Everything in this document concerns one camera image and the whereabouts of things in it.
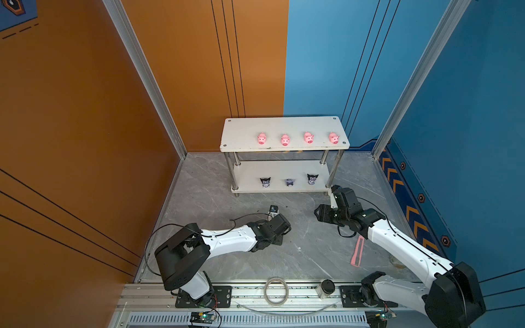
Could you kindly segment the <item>black white Kuromi figure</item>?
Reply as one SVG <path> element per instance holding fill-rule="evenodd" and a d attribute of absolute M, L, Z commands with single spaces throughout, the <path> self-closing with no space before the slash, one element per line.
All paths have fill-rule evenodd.
<path fill-rule="evenodd" d="M 269 188 L 270 187 L 270 184 L 271 184 L 271 178 L 270 177 L 260 178 L 260 181 L 261 181 L 261 184 L 262 184 L 263 188 Z"/>
<path fill-rule="evenodd" d="M 315 185 L 319 175 L 318 174 L 307 174 L 308 184 Z"/>

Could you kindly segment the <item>pink pig toy front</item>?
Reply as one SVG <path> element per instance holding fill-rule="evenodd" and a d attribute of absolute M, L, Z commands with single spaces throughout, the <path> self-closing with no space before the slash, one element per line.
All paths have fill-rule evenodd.
<path fill-rule="evenodd" d="M 284 134 L 281 136 L 281 144 L 283 146 L 288 146 L 290 144 L 290 141 L 291 141 L 291 138 L 287 134 Z"/>

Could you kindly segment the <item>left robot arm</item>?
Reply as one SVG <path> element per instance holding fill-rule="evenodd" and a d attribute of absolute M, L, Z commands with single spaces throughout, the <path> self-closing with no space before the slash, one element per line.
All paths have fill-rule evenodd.
<path fill-rule="evenodd" d="M 199 306 L 215 300 L 216 292 L 207 273 L 205 262 L 218 256 L 257 252 L 271 245 L 281 245 L 291 231 L 289 220 L 276 212 L 238 228 L 205 230 L 198 224 L 184 225 L 154 251 L 164 289 L 188 296 Z"/>

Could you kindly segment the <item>pink pig toy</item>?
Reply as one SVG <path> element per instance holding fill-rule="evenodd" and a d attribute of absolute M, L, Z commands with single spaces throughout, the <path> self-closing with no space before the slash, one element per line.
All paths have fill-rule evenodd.
<path fill-rule="evenodd" d="M 281 144 L 283 146 L 288 146 L 290 144 L 290 141 L 291 141 L 291 138 L 287 134 L 284 134 L 281 136 Z"/>
<path fill-rule="evenodd" d="M 339 143 L 339 138 L 340 138 L 340 136 L 337 135 L 336 133 L 329 134 L 329 141 L 330 141 L 331 144 L 334 144 L 334 145 L 338 144 Z"/>
<path fill-rule="evenodd" d="M 266 142 L 267 142 L 267 136 L 265 133 L 260 133 L 258 136 L 257 136 L 257 142 L 260 144 L 260 145 L 264 145 Z"/>
<path fill-rule="evenodd" d="M 314 142 L 314 135 L 310 132 L 306 132 L 304 134 L 304 141 L 308 144 L 312 144 Z"/>

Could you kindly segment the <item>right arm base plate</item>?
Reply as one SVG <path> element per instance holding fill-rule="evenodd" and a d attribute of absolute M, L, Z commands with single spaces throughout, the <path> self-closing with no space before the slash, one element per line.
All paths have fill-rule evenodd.
<path fill-rule="evenodd" d="M 361 293 L 361 286 L 345 285 L 339 287 L 340 298 L 344 308 L 398 308 L 399 304 L 387 301 L 380 303 L 379 301 L 366 301 Z"/>

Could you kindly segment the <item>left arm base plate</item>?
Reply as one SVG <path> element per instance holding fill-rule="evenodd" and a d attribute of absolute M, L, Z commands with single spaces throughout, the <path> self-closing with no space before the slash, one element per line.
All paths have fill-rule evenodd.
<path fill-rule="evenodd" d="M 199 299 L 180 290 L 177 293 L 176 308 L 229 308 L 231 306 L 232 286 L 217 286 Z"/>

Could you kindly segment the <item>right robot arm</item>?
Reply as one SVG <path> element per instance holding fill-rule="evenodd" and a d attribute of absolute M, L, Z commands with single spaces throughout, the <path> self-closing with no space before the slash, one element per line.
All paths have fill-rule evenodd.
<path fill-rule="evenodd" d="M 318 221 L 356 235 L 386 250 L 407 267 L 420 283 L 405 282 L 376 271 L 361 281 L 364 304 L 398 303 L 426 315 L 436 327 L 469 327 L 486 311 L 475 270 L 454 264 L 415 242 L 376 209 L 363 209 L 354 190 L 332 187 L 334 205 L 314 210 Z"/>

